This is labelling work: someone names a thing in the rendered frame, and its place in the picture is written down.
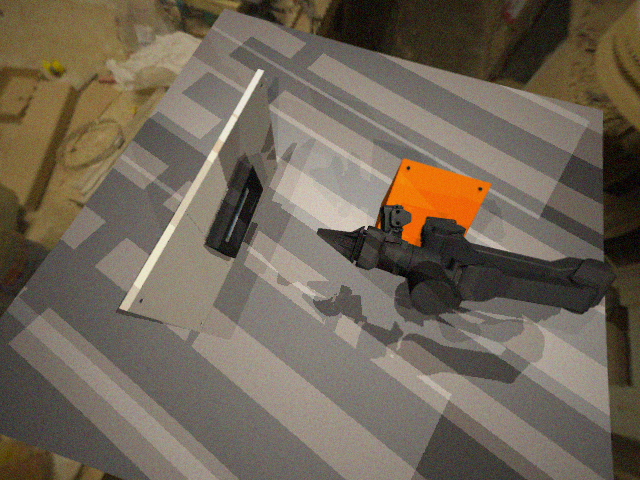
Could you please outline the black picture frame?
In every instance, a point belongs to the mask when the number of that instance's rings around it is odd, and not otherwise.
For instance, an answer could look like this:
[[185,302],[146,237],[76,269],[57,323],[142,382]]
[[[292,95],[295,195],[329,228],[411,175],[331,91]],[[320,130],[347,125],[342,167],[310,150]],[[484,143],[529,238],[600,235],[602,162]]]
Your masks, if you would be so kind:
[[236,259],[262,192],[253,165],[240,161],[205,245]]

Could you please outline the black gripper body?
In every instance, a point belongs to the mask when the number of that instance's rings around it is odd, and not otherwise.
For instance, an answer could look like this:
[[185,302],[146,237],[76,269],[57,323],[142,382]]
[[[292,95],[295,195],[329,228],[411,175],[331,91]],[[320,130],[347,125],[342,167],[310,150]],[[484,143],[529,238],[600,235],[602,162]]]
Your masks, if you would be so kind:
[[[403,276],[411,259],[413,245],[385,241],[382,229],[368,226],[364,229],[356,256],[356,267],[370,270],[378,268],[396,276]],[[358,262],[357,262],[358,261]]]

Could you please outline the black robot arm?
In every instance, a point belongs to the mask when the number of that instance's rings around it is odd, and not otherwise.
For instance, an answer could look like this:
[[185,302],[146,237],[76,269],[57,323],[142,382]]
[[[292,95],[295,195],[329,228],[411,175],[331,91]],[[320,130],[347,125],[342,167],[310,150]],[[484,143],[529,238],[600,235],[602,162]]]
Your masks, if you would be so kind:
[[[385,241],[401,244],[411,213],[402,205],[383,205],[380,229]],[[429,219],[427,219],[429,218]],[[453,223],[455,221],[455,223]],[[466,228],[453,219],[427,216],[421,246],[413,245],[407,278],[412,306],[426,315],[461,301],[507,298],[562,307],[583,315],[598,306],[617,275],[593,258],[565,257],[548,261],[468,242]]]

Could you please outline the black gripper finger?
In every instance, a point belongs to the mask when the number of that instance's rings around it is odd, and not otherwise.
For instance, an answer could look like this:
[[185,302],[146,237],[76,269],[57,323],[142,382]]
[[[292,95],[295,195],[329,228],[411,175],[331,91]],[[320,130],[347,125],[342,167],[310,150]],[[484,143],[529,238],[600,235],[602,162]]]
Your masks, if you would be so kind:
[[317,235],[342,254],[351,263],[354,262],[365,226],[353,231],[338,231],[319,228]]

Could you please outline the dark grey flat panel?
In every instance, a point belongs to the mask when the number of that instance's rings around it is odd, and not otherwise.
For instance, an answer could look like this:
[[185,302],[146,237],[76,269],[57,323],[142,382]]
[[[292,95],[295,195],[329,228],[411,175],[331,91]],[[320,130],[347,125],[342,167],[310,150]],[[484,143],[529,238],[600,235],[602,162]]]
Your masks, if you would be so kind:
[[253,165],[263,187],[248,232],[278,168],[260,69],[120,309],[201,332],[235,260],[205,242],[240,161]]

